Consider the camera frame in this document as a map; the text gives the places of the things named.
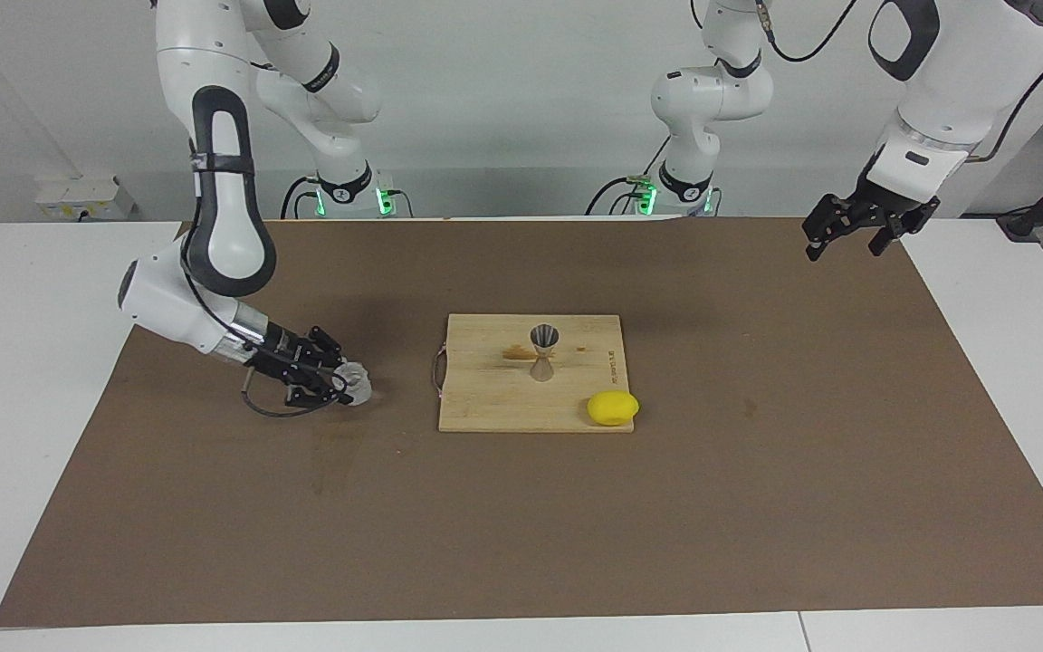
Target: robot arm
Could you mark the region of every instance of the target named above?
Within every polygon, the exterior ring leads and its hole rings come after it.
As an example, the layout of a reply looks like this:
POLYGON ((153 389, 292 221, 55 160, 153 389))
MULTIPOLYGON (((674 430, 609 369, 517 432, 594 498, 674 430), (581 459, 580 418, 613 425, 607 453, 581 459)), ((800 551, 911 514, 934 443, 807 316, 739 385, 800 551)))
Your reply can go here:
POLYGON ((655 82, 651 107, 670 128, 658 170, 666 206, 690 212, 706 197, 720 152, 712 123, 750 119, 771 104, 774 82, 762 66, 762 38, 754 0, 711 0, 703 42, 715 63, 672 71, 655 82))
MULTIPOLYGON (((247 381, 241 392, 245 403, 269 416, 304 414, 333 403, 361 405, 371 395, 364 367, 347 362, 318 327, 298 337, 236 298, 264 288, 276 267, 257 208, 244 106, 251 70, 248 25, 262 16, 282 25, 295 14, 307 16, 304 5, 298 11, 294 0, 153 3, 163 96, 191 138, 195 220, 186 236, 134 261, 119 296, 121 311, 163 338, 244 364, 248 379, 261 372, 282 381, 285 404, 300 411, 261 411, 248 400, 247 381)), ((312 86, 323 90, 332 81, 324 77, 312 86)))
POLYGON ((268 55, 274 70, 257 75, 264 105, 306 138, 316 160, 316 180, 343 210, 380 208, 377 193, 366 193, 373 172, 360 149, 353 124, 377 119, 381 89, 340 55, 333 43, 308 33, 308 0, 244 3, 245 26, 268 55))
POLYGON ((907 90, 854 193, 823 197, 804 220, 811 260, 858 228, 880 228, 875 256, 922 230, 940 187, 1042 72, 1043 0, 886 0, 869 48, 907 90), (882 26, 897 22, 909 41, 887 51, 882 26))

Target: white table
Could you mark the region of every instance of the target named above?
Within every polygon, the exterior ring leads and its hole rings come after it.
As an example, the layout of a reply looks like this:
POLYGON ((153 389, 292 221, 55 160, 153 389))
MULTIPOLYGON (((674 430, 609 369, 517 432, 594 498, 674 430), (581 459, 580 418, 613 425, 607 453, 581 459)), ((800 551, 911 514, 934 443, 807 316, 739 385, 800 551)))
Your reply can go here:
MULTIPOLYGON (((0 225, 0 600, 111 376, 128 261, 177 223, 0 225)), ((1043 251, 936 222, 912 260, 1043 483, 1043 251)), ((1043 652, 1043 607, 0 631, 0 649, 1043 652)))

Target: lemon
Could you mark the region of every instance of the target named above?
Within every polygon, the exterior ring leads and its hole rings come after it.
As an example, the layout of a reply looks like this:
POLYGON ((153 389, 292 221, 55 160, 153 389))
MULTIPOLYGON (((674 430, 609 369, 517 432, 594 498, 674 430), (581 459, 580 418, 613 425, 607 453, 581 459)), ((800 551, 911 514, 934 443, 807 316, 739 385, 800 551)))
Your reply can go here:
POLYGON ((600 426, 624 426, 633 420, 639 407, 630 392, 599 392, 590 397, 586 411, 600 426))

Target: metal jigger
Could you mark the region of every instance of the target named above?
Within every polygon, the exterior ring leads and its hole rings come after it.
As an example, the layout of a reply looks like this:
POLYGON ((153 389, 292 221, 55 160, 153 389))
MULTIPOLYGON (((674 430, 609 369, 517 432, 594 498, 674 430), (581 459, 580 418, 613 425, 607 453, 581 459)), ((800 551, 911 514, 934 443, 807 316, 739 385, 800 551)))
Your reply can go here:
POLYGON ((554 329, 550 323, 537 325, 530 331, 530 341, 533 342, 535 352, 538 352, 538 359, 530 367, 530 377, 538 383, 545 383, 554 377, 554 365, 550 362, 550 356, 554 352, 554 345, 558 343, 558 329, 554 329))

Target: wooden cutting board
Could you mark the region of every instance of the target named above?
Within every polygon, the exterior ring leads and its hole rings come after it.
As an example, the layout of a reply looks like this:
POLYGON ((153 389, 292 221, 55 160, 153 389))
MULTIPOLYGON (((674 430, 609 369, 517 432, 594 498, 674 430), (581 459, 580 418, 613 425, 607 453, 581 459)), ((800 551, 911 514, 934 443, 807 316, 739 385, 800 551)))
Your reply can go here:
POLYGON ((451 314, 438 429, 442 433, 633 433, 598 426, 587 401, 629 391, 622 324, 613 314, 451 314), (554 377, 530 376, 538 353, 530 331, 558 329, 554 377))

